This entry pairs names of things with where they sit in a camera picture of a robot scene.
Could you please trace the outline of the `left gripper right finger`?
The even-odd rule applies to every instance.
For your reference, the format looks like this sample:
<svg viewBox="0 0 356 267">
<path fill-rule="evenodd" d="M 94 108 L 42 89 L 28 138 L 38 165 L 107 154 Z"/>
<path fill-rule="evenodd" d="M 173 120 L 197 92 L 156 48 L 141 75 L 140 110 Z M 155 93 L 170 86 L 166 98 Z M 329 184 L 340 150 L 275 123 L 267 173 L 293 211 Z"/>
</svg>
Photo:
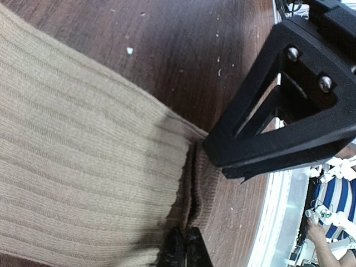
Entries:
<svg viewBox="0 0 356 267">
<path fill-rule="evenodd" d="M 186 266 L 213 267 L 200 229 L 191 228 L 186 234 Z"/>
</svg>

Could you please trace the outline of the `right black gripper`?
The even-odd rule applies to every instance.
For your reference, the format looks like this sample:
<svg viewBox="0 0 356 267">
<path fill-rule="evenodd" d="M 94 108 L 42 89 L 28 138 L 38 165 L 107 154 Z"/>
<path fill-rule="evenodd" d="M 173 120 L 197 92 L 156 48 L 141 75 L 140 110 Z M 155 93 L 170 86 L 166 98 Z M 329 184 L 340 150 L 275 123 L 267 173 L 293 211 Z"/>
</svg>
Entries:
<svg viewBox="0 0 356 267">
<path fill-rule="evenodd" d="M 308 18 L 275 25 L 282 81 L 354 81 L 355 11 L 339 1 L 306 1 Z"/>
</svg>

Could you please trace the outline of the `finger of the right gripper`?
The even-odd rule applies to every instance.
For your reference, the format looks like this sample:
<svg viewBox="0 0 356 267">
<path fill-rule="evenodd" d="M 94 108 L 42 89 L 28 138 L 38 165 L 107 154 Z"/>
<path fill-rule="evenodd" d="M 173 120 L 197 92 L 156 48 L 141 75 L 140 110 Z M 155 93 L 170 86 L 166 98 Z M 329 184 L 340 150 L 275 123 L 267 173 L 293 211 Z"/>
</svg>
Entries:
<svg viewBox="0 0 356 267">
<path fill-rule="evenodd" d="M 228 179 L 321 164 L 355 138 L 355 75 L 311 22 L 276 24 L 204 148 Z"/>
</svg>

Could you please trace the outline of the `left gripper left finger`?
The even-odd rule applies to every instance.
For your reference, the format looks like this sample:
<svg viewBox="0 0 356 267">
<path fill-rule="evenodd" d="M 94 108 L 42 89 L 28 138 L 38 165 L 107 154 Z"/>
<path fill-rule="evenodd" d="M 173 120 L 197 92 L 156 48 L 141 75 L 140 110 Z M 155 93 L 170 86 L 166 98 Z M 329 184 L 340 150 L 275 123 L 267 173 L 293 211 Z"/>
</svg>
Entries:
<svg viewBox="0 0 356 267">
<path fill-rule="evenodd" d="M 178 227 L 168 233 L 157 267 L 183 267 L 185 266 L 185 239 Z"/>
</svg>

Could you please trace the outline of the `tan brown ribbed sock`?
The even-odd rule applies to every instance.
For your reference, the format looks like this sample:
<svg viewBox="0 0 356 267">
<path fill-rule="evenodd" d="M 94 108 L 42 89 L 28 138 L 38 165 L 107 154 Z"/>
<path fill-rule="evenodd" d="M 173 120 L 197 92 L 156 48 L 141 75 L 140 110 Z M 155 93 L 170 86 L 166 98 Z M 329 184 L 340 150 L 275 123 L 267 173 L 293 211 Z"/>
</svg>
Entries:
<svg viewBox="0 0 356 267">
<path fill-rule="evenodd" d="M 1 7 L 1 253 L 148 266 L 201 230 L 221 174 L 206 132 Z"/>
</svg>

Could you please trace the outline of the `person forearm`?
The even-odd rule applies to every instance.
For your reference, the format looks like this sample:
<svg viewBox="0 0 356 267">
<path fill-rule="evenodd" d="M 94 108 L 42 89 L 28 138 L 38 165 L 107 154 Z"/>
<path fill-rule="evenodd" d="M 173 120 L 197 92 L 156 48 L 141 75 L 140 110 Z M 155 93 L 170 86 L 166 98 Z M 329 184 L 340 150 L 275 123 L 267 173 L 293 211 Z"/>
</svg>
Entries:
<svg viewBox="0 0 356 267">
<path fill-rule="evenodd" d="M 340 260 L 332 254 L 326 241 L 325 232 L 321 225 L 315 224 L 312 219 L 308 219 L 307 238 L 314 244 L 317 253 L 319 266 L 322 267 L 342 267 L 349 266 L 347 256 L 344 255 Z"/>
</svg>

